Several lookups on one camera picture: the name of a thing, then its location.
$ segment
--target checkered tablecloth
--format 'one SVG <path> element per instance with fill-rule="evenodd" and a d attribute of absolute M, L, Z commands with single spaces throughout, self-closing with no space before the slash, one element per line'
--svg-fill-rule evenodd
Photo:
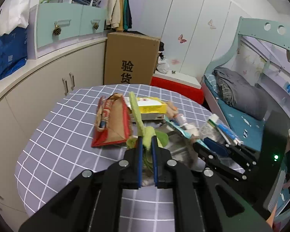
<path fill-rule="evenodd" d="M 107 85 L 74 90 L 56 103 L 17 161 L 18 192 L 30 216 L 83 170 L 105 170 L 123 158 L 124 144 L 102 148 L 90 145 L 99 98 L 116 92 L 127 95 L 130 91 L 137 97 L 171 100 L 188 122 L 195 122 L 198 127 L 211 115 L 179 93 L 147 85 Z M 148 186 L 123 191 L 120 232 L 174 230 L 172 190 Z"/>

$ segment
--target blue shopping bag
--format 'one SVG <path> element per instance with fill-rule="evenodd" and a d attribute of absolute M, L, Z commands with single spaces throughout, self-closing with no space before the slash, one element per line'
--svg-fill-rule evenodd
<path fill-rule="evenodd" d="M 16 27 L 0 37 L 0 80 L 24 66 L 27 61 L 27 30 Z"/>

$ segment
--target white plastic bag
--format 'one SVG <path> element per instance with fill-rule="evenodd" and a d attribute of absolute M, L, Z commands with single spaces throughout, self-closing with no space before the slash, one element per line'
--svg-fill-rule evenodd
<path fill-rule="evenodd" d="M 5 0 L 0 7 L 0 36 L 16 27 L 27 28 L 29 0 Z"/>
<path fill-rule="evenodd" d="M 170 69 L 170 66 L 168 64 L 168 60 L 166 58 L 161 59 L 160 57 L 158 57 L 158 64 L 157 64 L 158 72 L 167 74 L 169 69 Z"/>

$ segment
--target white jacket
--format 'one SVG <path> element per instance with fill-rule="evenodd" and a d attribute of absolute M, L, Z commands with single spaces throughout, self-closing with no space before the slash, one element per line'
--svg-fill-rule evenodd
<path fill-rule="evenodd" d="M 108 0 L 106 25 L 112 25 L 112 28 L 119 26 L 121 18 L 120 0 Z"/>

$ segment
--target mint green drawer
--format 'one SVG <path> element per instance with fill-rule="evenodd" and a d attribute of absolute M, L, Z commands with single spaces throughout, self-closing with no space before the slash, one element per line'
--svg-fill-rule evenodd
<path fill-rule="evenodd" d="M 38 6 L 37 47 L 79 35 L 83 5 L 72 3 L 42 3 Z M 53 36 L 55 22 L 60 21 L 61 34 Z"/>
<path fill-rule="evenodd" d="M 101 33 L 104 31 L 106 10 L 91 6 L 83 6 L 80 35 Z M 95 22 L 99 23 L 97 30 L 93 29 Z"/>

